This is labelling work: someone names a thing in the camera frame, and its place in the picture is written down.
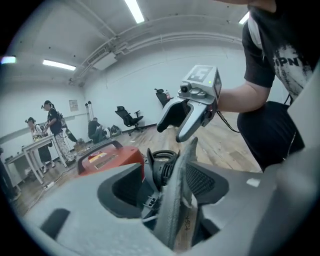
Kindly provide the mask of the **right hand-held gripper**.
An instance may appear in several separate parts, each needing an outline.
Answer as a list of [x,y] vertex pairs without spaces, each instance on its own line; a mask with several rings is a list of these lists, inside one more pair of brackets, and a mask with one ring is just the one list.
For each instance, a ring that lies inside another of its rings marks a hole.
[[162,133],[169,126],[177,127],[176,141],[187,141],[200,126],[205,127],[213,119],[221,88],[216,66],[195,65],[182,79],[179,97],[170,99],[163,107],[157,131]]

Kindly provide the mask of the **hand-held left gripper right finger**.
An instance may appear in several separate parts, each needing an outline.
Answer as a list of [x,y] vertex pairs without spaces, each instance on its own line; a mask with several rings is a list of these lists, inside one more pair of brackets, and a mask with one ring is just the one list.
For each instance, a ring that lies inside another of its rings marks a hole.
[[304,149],[265,173],[241,172],[191,161],[187,180],[196,175],[213,188],[197,197],[195,233],[210,237],[189,256],[271,256],[290,254],[290,240],[320,201],[320,70],[290,106],[289,115]]

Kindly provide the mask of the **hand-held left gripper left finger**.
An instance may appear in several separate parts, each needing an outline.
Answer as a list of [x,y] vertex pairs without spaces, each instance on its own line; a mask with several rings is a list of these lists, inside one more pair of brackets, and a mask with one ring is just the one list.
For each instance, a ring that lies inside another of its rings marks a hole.
[[[24,217],[24,227],[48,256],[172,256],[134,218],[119,218],[98,200],[99,185],[118,174],[138,170],[129,164],[73,179],[38,202]],[[57,238],[49,237],[41,225],[56,209],[70,212]]]

